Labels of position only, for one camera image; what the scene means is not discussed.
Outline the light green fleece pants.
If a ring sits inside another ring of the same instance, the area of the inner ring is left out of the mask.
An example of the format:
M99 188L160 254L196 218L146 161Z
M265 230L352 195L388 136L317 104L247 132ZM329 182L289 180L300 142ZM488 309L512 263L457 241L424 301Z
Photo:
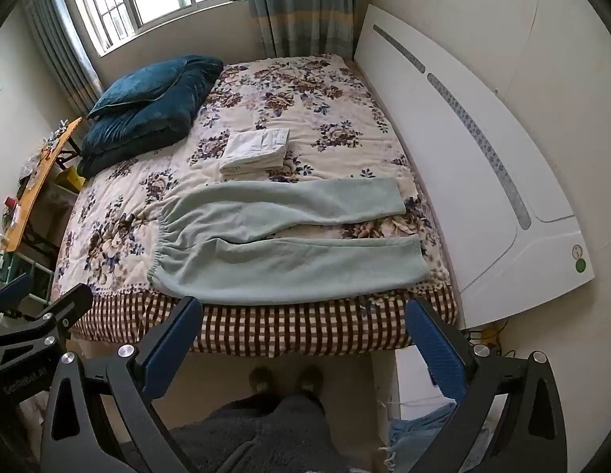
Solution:
M282 236L404 215L393 178L221 182L183 188L162 203L148 270L172 297L218 305L283 305L407 288L430 276L417 235Z

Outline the green white metal rack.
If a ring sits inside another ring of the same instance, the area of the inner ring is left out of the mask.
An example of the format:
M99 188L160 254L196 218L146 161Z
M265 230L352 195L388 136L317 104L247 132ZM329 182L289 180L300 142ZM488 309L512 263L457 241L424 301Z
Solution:
M0 251L0 286L26 274L29 277L29 298L49 305L54 272L20 252Z

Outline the orange wooden side table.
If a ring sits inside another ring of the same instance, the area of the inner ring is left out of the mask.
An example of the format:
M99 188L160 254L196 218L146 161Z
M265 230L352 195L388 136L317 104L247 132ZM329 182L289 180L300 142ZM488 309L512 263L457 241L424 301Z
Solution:
M22 194L13 204L8 204L10 222L6 231L0 232L0 248L5 252L18 250L24 236L29 217L32 214L36 200L47 182L54 167L66 169L66 163L81 155L80 146L75 142L73 135L80 127L83 119L78 117L72 122L60 123L59 135L52 142L52 146L40 149L40 160L32 176L25 182Z

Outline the blue cloth on floor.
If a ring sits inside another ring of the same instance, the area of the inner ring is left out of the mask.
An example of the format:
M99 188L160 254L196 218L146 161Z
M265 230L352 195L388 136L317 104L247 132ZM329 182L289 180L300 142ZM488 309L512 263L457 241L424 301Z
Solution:
M428 413L418 419L393 420L389 428L389 445L385 446L385 466L389 472L408 472L430 447L433 439L448 422L457 406L454 402ZM460 472L467 472L482 460L493 431L484 426L476 438Z

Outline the red cup on table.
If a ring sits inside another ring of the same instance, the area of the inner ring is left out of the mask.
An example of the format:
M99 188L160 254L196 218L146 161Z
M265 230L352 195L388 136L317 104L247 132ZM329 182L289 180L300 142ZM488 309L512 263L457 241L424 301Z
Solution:
M18 201L15 200L13 197L6 197L5 200L5 206L6 208L8 208L9 210L14 210L18 205Z

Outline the person legs dark trousers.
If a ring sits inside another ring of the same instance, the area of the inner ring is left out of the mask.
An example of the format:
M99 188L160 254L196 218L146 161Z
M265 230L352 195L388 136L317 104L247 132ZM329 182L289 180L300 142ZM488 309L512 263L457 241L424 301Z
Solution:
M283 395L270 369L249 376L252 395L173 429L182 452L200 472L348 472L331 438L320 401L322 371L307 366Z

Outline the yellow box under table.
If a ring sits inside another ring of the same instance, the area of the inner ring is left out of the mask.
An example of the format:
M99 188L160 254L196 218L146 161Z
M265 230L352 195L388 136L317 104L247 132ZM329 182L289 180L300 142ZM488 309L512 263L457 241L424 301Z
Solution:
M79 193L86 182L86 179L77 173L77 168L69 166L62 170L54 179L54 183L62 188Z

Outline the white bed headboard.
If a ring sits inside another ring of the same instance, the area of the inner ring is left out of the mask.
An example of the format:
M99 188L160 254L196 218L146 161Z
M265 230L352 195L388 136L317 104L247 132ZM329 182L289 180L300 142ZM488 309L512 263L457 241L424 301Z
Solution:
M478 328L594 277L573 208L525 128L467 67L370 6L355 62L430 199L460 295Z

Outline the folded dark teal duvet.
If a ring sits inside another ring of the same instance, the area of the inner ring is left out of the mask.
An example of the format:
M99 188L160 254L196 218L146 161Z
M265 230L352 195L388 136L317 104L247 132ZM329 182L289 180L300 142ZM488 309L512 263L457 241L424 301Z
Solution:
M179 80L154 102L128 106L88 119L77 173L92 178L136 156L184 139L198 110L224 69L222 60L190 54Z

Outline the folded white cloth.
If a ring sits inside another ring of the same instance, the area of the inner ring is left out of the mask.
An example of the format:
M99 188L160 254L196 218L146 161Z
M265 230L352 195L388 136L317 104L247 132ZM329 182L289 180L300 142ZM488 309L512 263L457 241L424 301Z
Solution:
M220 172L235 175L281 168L288 140L288 128L235 132L227 140L220 161Z

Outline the dark teal pillow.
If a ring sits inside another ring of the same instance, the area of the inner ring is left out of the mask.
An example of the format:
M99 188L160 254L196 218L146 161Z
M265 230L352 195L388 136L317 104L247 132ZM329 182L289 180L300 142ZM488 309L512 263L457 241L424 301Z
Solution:
M124 75L103 92L90 110L89 119L120 108L156 101L179 80L187 64L188 59L180 57L153 63Z

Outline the floral fleece bed blanket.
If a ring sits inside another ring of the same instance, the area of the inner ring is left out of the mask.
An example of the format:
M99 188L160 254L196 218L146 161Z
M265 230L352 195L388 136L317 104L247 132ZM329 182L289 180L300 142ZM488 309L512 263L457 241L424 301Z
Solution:
M186 296L194 348L240 357L405 347L413 298L458 317L430 202L340 57L228 65L185 138L81 173L53 292L92 290L83 341L136 343Z

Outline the left grey-blue curtain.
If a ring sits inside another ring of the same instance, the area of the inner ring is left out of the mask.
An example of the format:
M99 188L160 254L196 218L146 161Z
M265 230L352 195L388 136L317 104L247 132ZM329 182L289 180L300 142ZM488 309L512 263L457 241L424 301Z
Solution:
M22 0L32 38L76 114L87 117L102 83L77 33L66 0Z

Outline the grey-blue curtain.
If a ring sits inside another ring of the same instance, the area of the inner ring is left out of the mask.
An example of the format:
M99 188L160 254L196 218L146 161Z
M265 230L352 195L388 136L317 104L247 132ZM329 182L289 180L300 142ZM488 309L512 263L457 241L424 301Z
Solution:
M358 0L248 0L248 3L265 57L353 56Z
M77 33L66 0L22 0L32 38L76 114L87 117L102 83Z

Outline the right grey-blue curtain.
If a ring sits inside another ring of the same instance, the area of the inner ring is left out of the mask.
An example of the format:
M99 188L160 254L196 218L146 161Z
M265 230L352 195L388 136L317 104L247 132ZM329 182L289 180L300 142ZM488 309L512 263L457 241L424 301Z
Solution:
M353 56L358 0L248 0L248 3L265 57Z

